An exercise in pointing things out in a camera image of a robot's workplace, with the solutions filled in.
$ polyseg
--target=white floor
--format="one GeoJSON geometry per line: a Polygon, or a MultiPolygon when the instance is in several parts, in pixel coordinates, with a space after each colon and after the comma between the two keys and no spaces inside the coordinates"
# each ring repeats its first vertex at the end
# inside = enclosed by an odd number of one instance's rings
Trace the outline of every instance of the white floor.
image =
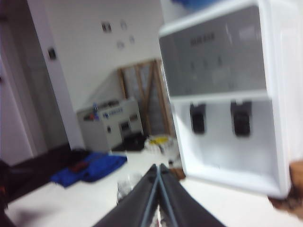
{"type": "MultiPolygon", "coordinates": [[[[160,154],[127,153],[128,162],[95,182],[78,182],[64,189],[54,183],[9,204],[6,214],[17,227],[89,227],[116,206],[117,181],[145,172],[153,163],[167,164],[160,154]]],[[[186,179],[183,187],[228,227],[303,226],[297,217],[275,210],[266,196],[186,179]]]]}

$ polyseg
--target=wooden plank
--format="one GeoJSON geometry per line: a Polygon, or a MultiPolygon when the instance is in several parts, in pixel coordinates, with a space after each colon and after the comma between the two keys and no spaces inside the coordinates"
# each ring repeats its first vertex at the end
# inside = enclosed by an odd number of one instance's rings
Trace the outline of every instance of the wooden plank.
{"type": "Polygon", "coordinates": [[[157,67],[158,74],[160,75],[159,79],[160,79],[160,85],[161,85],[162,94],[163,94],[166,119],[167,119],[167,123],[168,123],[168,127],[169,127],[169,135],[175,137],[176,135],[173,130],[173,120],[172,120],[171,112],[169,111],[170,105],[167,100],[168,99],[167,89],[164,84],[163,75],[162,75],[162,71],[161,71],[161,60],[156,60],[156,67],[157,67]]]}
{"type": "Polygon", "coordinates": [[[134,67],[136,65],[138,67],[143,67],[143,66],[146,66],[146,65],[150,64],[153,61],[154,61],[154,59],[148,59],[148,60],[141,61],[141,62],[135,62],[135,63],[127,64],[127,65],[121,66],[120,68],[122,70],[126,70],[126,69],[132,68],[132,67],[134,67]]]}
{"type": "Polygon", "coordinates": [[[156,60],[155,60],[155,64],[156,64],[155,85],[156,85],[156,88],[157,88],[158,99],[159,99],[160,109],[161,109],[162,118],[163,118],[164,130],[165,130],[166,134],[169,134],[169,124],[168,124],[167,114],[166,114],[166,111],[165,111],[163,90],[161,88],[161,83],[160,83],[160,75],[162,75],[162,74],[161,74],[161,71],[159,71],[159,66],[158,66],[156,60]]]}
{"type": "Polygon", "coordinates": [[[127,99],[127,93],[126,93],[126,87],[125,87],[125,79],[124,79],[124,72],[123,72],[123,70],[121,68],[118,69],[118,77],[119,77],[119,81],[120,81],[120,85],[121,85],[121,89],[122,89],[123,98],[127,99]]]}
{"type": "Polygon", "coordinates": [[[155,69],[155,62],[151,62],[150,68],[149,68],[149,75],[148,75],[148,81],[147,81],[147,88],[145,93],[145,101],[146,106],[149,106],[150,98],[151,98],[151,89],[152,89],[152,80],[154,78],[154,69],[155,69]]]}
{"type": "Polygon", "coordinates": [[[137,82],[138,82],[138,87],[139,87],[139,91],[140,91],[140,96],[142,99],[142,104],[143,104],[143,114],[144,114],[144,118],[146,121],[146,128],[147,128],[147,132],[150,135],[152,130],[151,130],[151,123],[148,117],[148,110],[146,109],[146,101],[145,101],[145,94],[144,94],[144,90],[143,90],[143,84],[142,84],[142,78],[141,78],[141,74],[140,74],[140,68],[138,65],[134,66],[135,69],[135,73],[136,73],[136,77],[137,77],[137,82]]]}

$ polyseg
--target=floor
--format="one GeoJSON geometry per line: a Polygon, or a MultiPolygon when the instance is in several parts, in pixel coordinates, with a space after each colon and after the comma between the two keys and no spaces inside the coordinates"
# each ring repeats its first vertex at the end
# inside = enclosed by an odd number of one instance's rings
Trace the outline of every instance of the floor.
{"type": "MultiPolygon", "coordinates": [[[[0,166],[0,175],[5,176],[7,188],[7,202],[14,201],[21,196],[43,186],[55,172],[70,166],[88,155],[84,150],[71,151],[69,144],[50,150],[39,157],[19,163],[7,168],[0,166]]],[[[0,210],[1,226],[14,225],[0,210]]]]}
{"type": "Polygon", "coordinates": [[[147,150],[115,152],[127,162],[95,182],[78,181],[68,188],[49,182],[9,203],[6,215],[17,227],[87,227],[100,221],[117,202],[117,183],[134,174],[144,175],[153,164],[168,158],[147,150]]]}

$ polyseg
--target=gray control panel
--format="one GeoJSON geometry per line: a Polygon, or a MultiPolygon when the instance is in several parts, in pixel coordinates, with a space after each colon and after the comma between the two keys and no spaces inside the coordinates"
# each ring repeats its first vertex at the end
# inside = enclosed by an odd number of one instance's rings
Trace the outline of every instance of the gray control panel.
{"type": "Polygon", "coordinates": [[[257,6],[163,36],[159,42],[170,96],[266,90],[257,6]]]}

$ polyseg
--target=brown object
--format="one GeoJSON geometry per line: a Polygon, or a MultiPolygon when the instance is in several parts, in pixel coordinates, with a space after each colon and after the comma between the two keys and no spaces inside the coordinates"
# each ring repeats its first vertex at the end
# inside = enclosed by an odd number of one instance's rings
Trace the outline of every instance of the brown object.
{"type": "Polygon", "coordinates": [[[4,186],[0,186],[0,193],[5,194],[5,187],[4,186]]]}
{"type": "Polygon", "coordinates": [[[278,210],[287,211],[303,220],[303,161],[290,164],[292,188],[284,200],[268,198],[278,210]]]}
{"type": "Polygon", "coordinates": [[[303,161],[290,164],[290,176],[297,195],[303,198],[303,161]]]}
{"type": "Polygon", "coordinates": [[[167,91],[165,85],[163,83],[163,76],[161,73],[161,60],[152,59],[142,62],[137,62],[135,64],[129,64],[123,67],[118,68],[118,76],[120,80],[120,85],[122,89],[122,93],[125,99],[128,98],[126,79],[125,79],[125,70],[134,68],[136,81],[138,83],[139,94],[141,98],[141,103],[143,106],[142,115],[143,115],[143,128],[146,128],[145,134],[151,135],[151,122],[149,117],[149,106],[150,106],[150,98],[151,98],[151,89],[154,85],[157,88],[158,100],[161,110],[161,115],[163,119],[163,125],[165,133],[171,136],[174,136],[175,132],[172,128],[172,117],[170,113],[170,106],[167,101],[167,91]],[[149,67],[149,74],[147,78],[147,86],[144,91],[142,76],[141,76],[141,68],[149,67]]]}
{"type": "Polygon", "coordinates": [[[170,168],[169,170],[178,180],[182,180],[185,178],[185,174],[182,168],[170,168]]]}
{"type": "Polygon", "coordinates": [[[69,170],[71,170],[73,173],[78,173],[84,169],[86,169],[89,166],[89,162],[80,161],[70,167],[68,167],[69,170]]]}

